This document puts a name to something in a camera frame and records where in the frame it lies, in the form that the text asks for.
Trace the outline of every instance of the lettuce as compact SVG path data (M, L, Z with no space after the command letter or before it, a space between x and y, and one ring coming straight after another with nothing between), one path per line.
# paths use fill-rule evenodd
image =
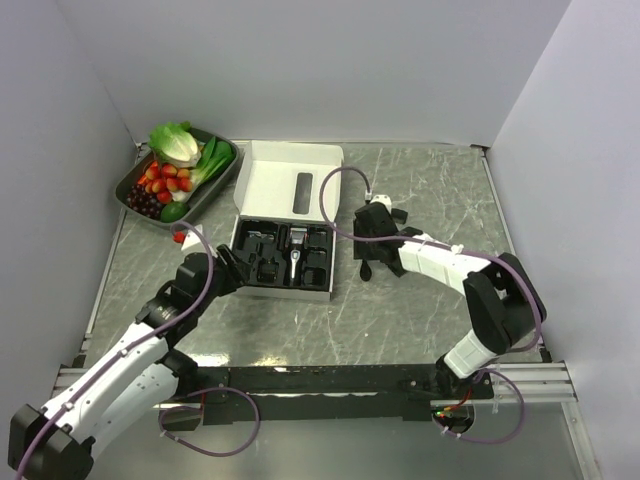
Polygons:
M149 135L149 147L161 159L178 168L193 166L200 158L200 150L195 138L187 131L190 127L189 122L158 125Z

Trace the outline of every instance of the white cardboard box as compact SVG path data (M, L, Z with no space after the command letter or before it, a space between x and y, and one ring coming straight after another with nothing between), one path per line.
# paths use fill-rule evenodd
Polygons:
M320 214L320 185L336 167L342 165L342 148L335 145L251 141L245 149L244 161L233 195L239 214L236 217L231 248L241 235L243 222L278 222L314 228L324 225ZM340 204L340 174L325 189L325 209L334 220ZM304 286L269 286L250 284L238 290L243 295L259 295L302 300L328 301L333 291L335 267L335 233L327 229L331 244L329 268L323 290Z

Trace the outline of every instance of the bok choy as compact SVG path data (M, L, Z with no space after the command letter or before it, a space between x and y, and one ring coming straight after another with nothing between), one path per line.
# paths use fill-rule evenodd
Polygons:
M191 181L192 188L188 189L188 191L172 192L173 200L176 202L186 202L200 185L215 175L222 173L234 157L235 154L231 145L213 137L202 150L202 156L196 167L191 170L189 180Z

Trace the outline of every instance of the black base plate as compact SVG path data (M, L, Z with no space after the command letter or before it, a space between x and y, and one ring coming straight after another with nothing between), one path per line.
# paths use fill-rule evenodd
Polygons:
M488 374L445 392L436 365L307 367L200 367L201 388L224 385L247 392L262 420L400 417L431 420L431 401L459 400L471 387L473 399L493 398ZM205 425L253 420L245 399L227 393L205 398Z

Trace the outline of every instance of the box lid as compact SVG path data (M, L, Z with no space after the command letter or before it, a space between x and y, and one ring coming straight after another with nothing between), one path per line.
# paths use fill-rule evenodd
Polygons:
M233 199L240 215L323 222L320 185L344 154L336 145L251 141ZM328 183L325 209L334 220L340 203L340 174Z

